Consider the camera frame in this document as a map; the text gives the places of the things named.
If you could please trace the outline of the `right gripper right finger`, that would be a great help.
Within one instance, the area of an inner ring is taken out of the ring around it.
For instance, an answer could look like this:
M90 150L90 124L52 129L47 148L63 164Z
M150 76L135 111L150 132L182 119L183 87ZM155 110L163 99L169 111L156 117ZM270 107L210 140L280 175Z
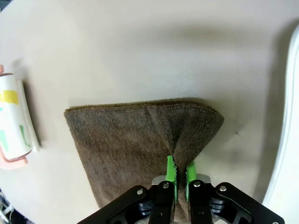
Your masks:
M186 199L192 224L283 224L284 219L228 182L214 187L207 175L197 174L192 162L186 168Z

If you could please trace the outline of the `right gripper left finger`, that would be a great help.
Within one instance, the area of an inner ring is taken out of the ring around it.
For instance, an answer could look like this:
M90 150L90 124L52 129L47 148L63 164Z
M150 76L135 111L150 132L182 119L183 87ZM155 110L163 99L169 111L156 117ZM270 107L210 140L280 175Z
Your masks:
M150 224L169 224L173 220L178 199L177 167L171 155L167 157L166 176L149 189L136 185L112 202L81 220L80 224L136 224L148 219Z

